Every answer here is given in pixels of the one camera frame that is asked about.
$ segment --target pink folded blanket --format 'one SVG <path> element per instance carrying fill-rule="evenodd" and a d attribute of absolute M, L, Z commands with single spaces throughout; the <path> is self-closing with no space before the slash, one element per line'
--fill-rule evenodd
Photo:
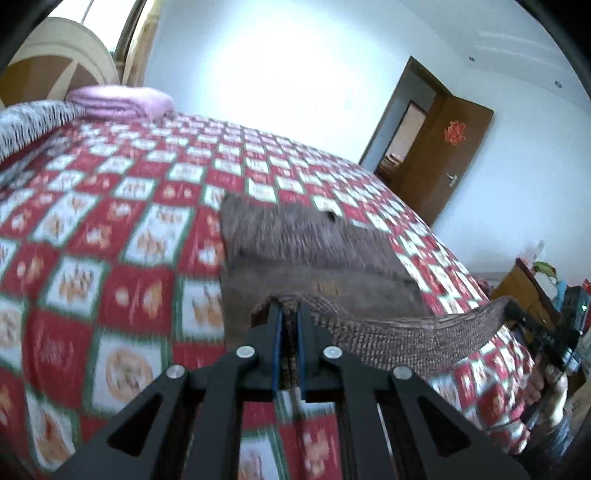
<path fill-rule="evenodd" d="M 174 110 L 170 95 L 148 87 L 93 85 L 72 90 L 67 100 L 83 105 L 86 117 L 97 120 L 158 120 Z"/>

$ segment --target ceiling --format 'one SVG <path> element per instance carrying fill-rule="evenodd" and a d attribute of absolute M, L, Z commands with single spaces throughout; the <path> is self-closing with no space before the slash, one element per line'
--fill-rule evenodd
<path fill-rule="evenodd" d="M 400 1 L 467 65 L 530 82 L 591 112 L 591 100 L 569 61 L 544 27 L 515 0 Z"/>

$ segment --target white wall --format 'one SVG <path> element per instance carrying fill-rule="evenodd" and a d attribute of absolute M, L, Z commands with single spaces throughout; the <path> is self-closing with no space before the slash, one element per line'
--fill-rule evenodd
<path fill-rule="evenodd" d="M 492 124 L 434 225 L 472 272 L 508 271 L 540 239 L 572 283 L 591 278 L 591 116 L 539 87 L 467 69 L 456 92 Z"/>
<path fill-rule="evenodd" d="M 145 84 L 359 161 L 410 55 L 456 89 L 460 57 L 396 0 L 164 0 Z"/>

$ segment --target wooden headboard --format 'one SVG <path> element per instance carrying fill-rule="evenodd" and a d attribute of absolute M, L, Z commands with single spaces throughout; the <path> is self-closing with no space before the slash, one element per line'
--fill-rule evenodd
<path fill-rule="evenodd" d="M 0 110 L 32 100 L 63 100 L 87 85 L 119 83 L 113 57 L 88 28 L 48 17 L 25 40 L 0 77 Z"/>

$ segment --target door handle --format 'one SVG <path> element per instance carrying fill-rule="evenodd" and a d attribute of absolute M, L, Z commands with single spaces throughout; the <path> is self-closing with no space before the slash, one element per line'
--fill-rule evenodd
<path fill-rule="evenodd" d="M 449 186 L 453 187 L 456 182 L 457 182 L 457 175 L 447 175 L 447 178 L 449 179 Z"/>

